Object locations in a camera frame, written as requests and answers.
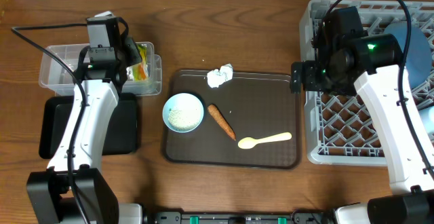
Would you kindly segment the yellow green snack wrapper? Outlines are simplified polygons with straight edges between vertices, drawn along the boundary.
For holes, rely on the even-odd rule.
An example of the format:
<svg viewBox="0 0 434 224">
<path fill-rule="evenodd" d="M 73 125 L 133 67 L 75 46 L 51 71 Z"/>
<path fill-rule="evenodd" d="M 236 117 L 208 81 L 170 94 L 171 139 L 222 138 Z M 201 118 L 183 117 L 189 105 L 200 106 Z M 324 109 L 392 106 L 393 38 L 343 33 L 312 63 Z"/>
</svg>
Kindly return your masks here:
<svg viewBox="0 0 434 224">
<path fill-rule="evenodd" d="M 147 69 L 147 47 L 145 44 L 137 44 L 142 62 L 127 68 L 127 75 L 130 81 L 144 81 L 149 77 Z"/>
</svg>

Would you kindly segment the light blue rice bowl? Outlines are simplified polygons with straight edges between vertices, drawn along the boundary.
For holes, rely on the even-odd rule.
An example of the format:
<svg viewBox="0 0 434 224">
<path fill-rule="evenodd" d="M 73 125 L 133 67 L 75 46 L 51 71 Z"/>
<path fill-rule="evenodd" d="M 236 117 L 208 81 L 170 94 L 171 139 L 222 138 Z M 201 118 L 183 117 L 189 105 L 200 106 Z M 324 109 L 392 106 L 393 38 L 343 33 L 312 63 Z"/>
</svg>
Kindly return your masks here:
<svg viewBox="0 0 434 224">
<path fill-rule="evenodd" d="M 164 124 L 171 131 L 179 133 L 191 132 L 203 120 L 203 103 L 193 94 L 175 94 L 165 102 L 162 117 Z"/>
</svg>

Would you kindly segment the white tissue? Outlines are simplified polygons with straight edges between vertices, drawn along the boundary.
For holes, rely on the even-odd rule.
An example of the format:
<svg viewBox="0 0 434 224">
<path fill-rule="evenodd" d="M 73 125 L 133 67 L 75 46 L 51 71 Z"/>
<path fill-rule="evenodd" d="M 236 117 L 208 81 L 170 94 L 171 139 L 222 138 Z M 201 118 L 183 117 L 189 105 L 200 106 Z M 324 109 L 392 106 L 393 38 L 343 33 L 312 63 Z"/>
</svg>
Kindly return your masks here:
<svg viewBox="0 0 434 224">
<path fill-rule="evenodd" d="M 225 64 L 219 69 L 214 69 L 207 74 L 207 82 L 209 87 L 218 88 L 223 83 L 232 80 L 233 67 L 231 64 Z"/>
</svg>

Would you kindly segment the cream plastic spoon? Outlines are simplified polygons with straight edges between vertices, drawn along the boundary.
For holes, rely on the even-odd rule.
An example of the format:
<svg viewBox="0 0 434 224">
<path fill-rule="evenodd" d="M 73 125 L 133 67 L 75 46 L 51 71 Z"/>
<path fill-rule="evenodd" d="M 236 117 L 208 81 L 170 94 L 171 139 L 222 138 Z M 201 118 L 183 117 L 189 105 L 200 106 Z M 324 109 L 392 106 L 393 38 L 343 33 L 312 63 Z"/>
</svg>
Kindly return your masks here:
<svg viewBox="0 0 434 224">
<path fill-rule="evenodd" d="M 292 134 L 290 132 L 283 132 L 265 138 L 245 137 L 241 139 L 237 145 L 240 149 L 252 149 L 258 144 L 288 141 L 291 138 L 292 138 Z"/>
</svg>

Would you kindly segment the orange carrot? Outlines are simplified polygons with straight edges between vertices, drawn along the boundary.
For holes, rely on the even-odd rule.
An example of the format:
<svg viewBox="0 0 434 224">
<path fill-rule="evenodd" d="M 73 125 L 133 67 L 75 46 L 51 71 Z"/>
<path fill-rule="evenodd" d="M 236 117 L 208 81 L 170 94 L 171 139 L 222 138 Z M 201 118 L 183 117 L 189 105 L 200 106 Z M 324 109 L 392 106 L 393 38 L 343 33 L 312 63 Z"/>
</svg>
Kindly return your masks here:
<svg viewBox="0 0 434 224">
<path fill-rule="evenodd" d="M 236 140 L 235 133 L 230 127 L 229 123 L 225 120 L 221 112 L 215 105 L 208 106 L 208 113 L 213 117 L 215 122 L 225 131 L 225 133 L 232 139 Z"/>
</svg>

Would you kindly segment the dark blue plate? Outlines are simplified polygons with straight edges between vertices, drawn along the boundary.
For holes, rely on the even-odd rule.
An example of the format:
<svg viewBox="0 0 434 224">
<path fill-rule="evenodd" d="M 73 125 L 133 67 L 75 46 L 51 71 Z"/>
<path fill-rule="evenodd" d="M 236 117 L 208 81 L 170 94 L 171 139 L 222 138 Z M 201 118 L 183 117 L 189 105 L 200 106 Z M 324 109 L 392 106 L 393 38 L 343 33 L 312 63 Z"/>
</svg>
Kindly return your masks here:
<svg viewBox="0 0 434 224">
<path fill-rule="evenodd" d="M 393 23 L 384 30 L 385 34 L 392 34 L 398 41 L 401 50 L 406 42 L 407 24 Z M 416 26 L 412 26 L 410 46 L 406 60 L 410 87 L 416 88 L 422 84 L 431 72 L 431 49 L 424 33 Z"/>
</svg>

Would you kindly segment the light blue cup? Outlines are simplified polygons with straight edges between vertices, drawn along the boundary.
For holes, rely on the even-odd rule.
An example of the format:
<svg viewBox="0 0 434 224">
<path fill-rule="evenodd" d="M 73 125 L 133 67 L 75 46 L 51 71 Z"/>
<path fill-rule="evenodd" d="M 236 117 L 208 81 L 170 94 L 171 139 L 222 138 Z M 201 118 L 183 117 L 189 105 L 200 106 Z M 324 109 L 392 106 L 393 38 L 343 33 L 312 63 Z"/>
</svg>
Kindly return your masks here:
<svg viewBox="0 0 434 224">
<path fill-rule="evenodd" d="M 429 135 L 434 133 L 434 107 L 427 107 L 419 111 L 423 126 Z"/>
</svg>

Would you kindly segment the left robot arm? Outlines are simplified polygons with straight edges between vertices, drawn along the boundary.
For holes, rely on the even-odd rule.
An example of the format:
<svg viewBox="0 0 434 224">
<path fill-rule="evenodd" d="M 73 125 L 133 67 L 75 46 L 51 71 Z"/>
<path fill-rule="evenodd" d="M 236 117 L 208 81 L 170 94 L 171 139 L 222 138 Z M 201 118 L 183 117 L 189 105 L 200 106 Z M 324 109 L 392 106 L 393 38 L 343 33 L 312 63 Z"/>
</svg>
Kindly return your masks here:
<svg viewBox="0 0 434 224">
<path fill-rule="evenodd" d="M 72 70 L 74 101 L 62 140 L 47 169 L 32 172 L 26 190 L 39 223 L 143 223 L 139 204 L 120 204 L 102 176 L 102 152 L 110 118 L 127 81 L 127 68 L 142 62 L 125 20 L 111 12 L 85 22 L 90 43 Z"/>
</svg>

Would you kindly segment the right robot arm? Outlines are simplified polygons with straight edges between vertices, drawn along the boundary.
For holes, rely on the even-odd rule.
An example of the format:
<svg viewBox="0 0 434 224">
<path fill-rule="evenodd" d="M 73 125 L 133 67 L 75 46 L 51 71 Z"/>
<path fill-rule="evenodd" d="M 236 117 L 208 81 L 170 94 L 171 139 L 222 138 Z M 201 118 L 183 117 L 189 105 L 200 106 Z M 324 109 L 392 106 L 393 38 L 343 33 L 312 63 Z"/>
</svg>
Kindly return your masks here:
<svg viewBox="0 0 434 224">
<path fill-rule="evenodd" d="M 336 223 L 432 223 L 433 145 L 412 98 L 408 46 L 391 34 L 370 36 L 355 7 L 330 9 L 313 61 L 292 65 L 291 90 L 359 96 L 370 114 L 392 194 L 334 211 Z"/>
</svg>

